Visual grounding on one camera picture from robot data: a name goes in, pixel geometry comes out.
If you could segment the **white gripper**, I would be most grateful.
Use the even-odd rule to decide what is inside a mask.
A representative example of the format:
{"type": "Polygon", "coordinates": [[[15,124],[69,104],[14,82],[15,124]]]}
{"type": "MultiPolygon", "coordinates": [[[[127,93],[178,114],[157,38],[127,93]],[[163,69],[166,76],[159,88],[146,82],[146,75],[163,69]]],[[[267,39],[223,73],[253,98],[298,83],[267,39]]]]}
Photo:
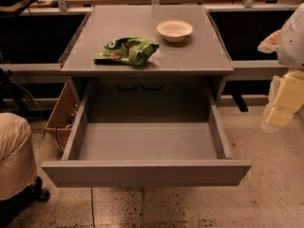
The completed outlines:
{"type": "Polygon", "coordinates": [[[291,70],[280,79],[274,100],[275,108],[265,108],[261,128],[275,133],[284,128],[295,113],[304,105],[304,72],[291,70]]]}

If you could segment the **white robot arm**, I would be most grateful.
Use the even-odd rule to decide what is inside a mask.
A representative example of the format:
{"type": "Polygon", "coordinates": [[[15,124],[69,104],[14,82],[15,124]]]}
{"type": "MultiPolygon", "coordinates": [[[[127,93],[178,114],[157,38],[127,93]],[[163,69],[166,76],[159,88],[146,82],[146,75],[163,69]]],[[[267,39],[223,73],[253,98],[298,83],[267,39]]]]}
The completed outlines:
{"type": "Polygon", "coordinates": [[[289,70],[275,76],[269,89],[262,129],[274,133],[284,128],[304,105],[304,4],[298,6],[281,29],[257,47],[263,53],[276,52],[278,62],[289,70]]]}

